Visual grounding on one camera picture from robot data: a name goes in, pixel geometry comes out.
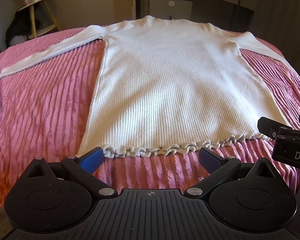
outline sweater sleeve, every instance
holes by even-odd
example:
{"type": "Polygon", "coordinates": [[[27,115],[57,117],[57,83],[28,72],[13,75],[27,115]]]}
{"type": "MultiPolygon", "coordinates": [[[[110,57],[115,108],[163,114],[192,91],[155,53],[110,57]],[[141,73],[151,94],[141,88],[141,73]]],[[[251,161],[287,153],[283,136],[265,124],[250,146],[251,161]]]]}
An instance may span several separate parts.
{"type": "Polygon", "coordinates": [[[9,76],[18,73],[22,70],[31,68],[32,66],[37,65],[40,62],[51,59],[55,56],[58,56],[72,49],[75,49],[91,41],[100,39],[107,33],[112,33],[112,32],[117,32],[119,30],[122,30],[126,27],[126,25],[127,25],[127,21],[109,25],[106,27],[101,27],[98,25],[90,25],[89,27],[85,28],[83,31],[77,33],[76,35],[48,47],[45,51],[34,53],[18,61],[17,63],[4,68],[0,73],[0,79],[5,76],[9,76]]]}
{"type": "Polygon", "coordinates": [[[245,32],[237,35],[235,33],[230,33],[225,30],[222,30],[212,24],[199,23],[199,25],[202,29],[205,28],[210,32],[217,33],[218,35],[227,38],[229,41],[235,42],[239,49],[247,49],[283,62],[289,70],[291,70],[298,78],[300,78],[296,70],[289,64],[289,62],[284,57],[280,56],[272,49],[259,42],[252,33],[245,32]]]}

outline round knob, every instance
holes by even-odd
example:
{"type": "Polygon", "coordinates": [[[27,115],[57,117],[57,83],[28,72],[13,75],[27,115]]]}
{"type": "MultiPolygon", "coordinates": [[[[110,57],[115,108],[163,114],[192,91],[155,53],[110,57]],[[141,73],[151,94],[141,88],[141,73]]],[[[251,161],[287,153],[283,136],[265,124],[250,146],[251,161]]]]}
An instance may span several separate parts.
{"type": "Polygon", "coordinates": [[[99,194],[103,196],[111,196],[114,193],[114,190],[109,187],[102,188],[99,190],[99,194]]]}
{"type": "Polygon", "coordinates": [[[237,194],[237,201],[245,208],[263,210],[272,206],[274,198],[269,192],[261,189],[250,188],[237,194]]]}
{"type": "Polygon", "coordinates": [[[30,207],[37,210],[49,210],[60,206],[65,196],[55,189],[41,189],[31,193],[27,198],[30,207]]]}
{"type": "Polygon", "coordinates": [[[202,190],[197,187],[191,187],[187,190],[187,193],[193,196],[199,196],[202,194],[202,190]]]}

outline white sweater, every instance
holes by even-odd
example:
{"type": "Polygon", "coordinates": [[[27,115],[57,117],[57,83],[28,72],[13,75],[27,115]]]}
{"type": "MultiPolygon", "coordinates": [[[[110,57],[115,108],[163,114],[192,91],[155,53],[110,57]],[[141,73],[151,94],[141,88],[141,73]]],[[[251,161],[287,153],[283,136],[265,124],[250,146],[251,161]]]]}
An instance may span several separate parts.
{"type": "Polygon", "coordinates": [[[251,33],[147,16],[84,31],[2,70],[0,78],[96,38],[106,42],[78,156],[188,153],[264,138],[262,116],[288,124],[240,48],[287,61],[251,33]]]}

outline ribbed pink blanket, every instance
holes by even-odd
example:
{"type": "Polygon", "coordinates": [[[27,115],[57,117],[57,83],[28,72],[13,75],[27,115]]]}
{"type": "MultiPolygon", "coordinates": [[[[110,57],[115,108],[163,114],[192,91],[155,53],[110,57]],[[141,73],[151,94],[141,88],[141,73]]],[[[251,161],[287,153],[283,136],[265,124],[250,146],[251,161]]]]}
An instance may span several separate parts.
{"type": "MultiPolygon", "coordinates": [[[[0,54],[0,71],[81,30],[53,33],[8,48],[0,54]]],[[[94,41],[0,80],[0,206],[35,156],[57,162],[77,153],[103,51],[104,43],[94,41]]],[[[247,50],[241,53],[268,85],[288,121],[300,129],[300,80],[281,62],[247,50]]],[[[272,149],[273,141],[246,140],[215,152],[255,162],[259,157],[270,159],[272,149]]],[[[300,189],[300,170],[273,163],[293,192],[300,189]]],[[[119,192],[125,187],[183,191],[208,173],[197,153],[190,153],[105,159],[95,175],[119,192]]]]}

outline metal screw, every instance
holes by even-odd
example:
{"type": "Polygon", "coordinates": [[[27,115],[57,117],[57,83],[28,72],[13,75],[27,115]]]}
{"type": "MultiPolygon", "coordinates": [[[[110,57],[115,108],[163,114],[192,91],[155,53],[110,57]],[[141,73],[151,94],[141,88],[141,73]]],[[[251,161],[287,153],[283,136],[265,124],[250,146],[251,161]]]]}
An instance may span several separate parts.
{"type": "Polygon", "coordinates": [[[104,187],[101,190],[99,190],[99,194],[103,196],[111,196],[114,193],[114,190],[109,187],[104,187]]]}
{"type": "Polygon", "coordinates": [[[187,193],[193,196],[199,196],[202,194],[202,190],[198,187],[188,188],[187,193]]]}

